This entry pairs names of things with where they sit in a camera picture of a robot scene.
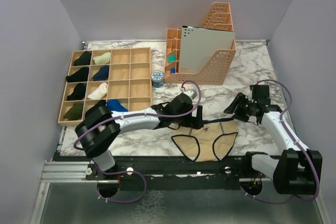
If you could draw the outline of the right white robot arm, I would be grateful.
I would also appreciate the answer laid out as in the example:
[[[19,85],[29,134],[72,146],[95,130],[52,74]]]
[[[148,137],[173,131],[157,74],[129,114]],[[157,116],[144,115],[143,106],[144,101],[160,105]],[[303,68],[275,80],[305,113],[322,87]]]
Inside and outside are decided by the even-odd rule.
[[[241,164],[242,173],[246,177],[254,177],[261,172],[272,179],[279,194],[317,196],[322,155],[302,143],[291,129],[284,118],[284,110],[272,104],[268,85],[251,85],[250,90],[249,97],[238,93],[224,113],[243,122],[254,116],[272,137],[281,155],[279,159],[273,159],[265,153],[253,153]]]

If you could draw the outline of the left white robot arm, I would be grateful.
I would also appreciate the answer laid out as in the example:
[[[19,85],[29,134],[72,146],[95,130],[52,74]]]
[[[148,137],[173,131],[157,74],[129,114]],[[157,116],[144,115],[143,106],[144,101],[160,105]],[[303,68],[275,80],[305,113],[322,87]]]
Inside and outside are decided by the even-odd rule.
[[[196,91],[185,91],[170,102],[131,112],[110,111],[101,105],[76,126],[75,133],[86,156],[98,166],[99,175],[110,179],[116,172],[116,162],[109,151],[115,138],[127,132],[157,130],[173,123],[189,122],[195,109],[195,97]]]

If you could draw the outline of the beige underwear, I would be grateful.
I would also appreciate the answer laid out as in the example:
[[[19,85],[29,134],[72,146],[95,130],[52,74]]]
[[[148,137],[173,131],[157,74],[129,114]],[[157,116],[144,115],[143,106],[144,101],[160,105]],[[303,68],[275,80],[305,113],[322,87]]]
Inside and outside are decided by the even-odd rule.
[[[219,162],[232,150],[238,128],[233,119],[213,120],[200,129],[181,127],[171,136],[173,143],[188,160]]]

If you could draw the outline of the blue boxer underwear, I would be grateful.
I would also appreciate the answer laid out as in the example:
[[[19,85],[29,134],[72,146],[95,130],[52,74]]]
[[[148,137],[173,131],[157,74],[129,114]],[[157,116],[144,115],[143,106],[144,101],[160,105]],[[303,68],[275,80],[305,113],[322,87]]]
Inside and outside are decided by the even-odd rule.
[[[108,100],[106,105],[110,111],[128,112],[128,109],[125,108],[117,99]]]

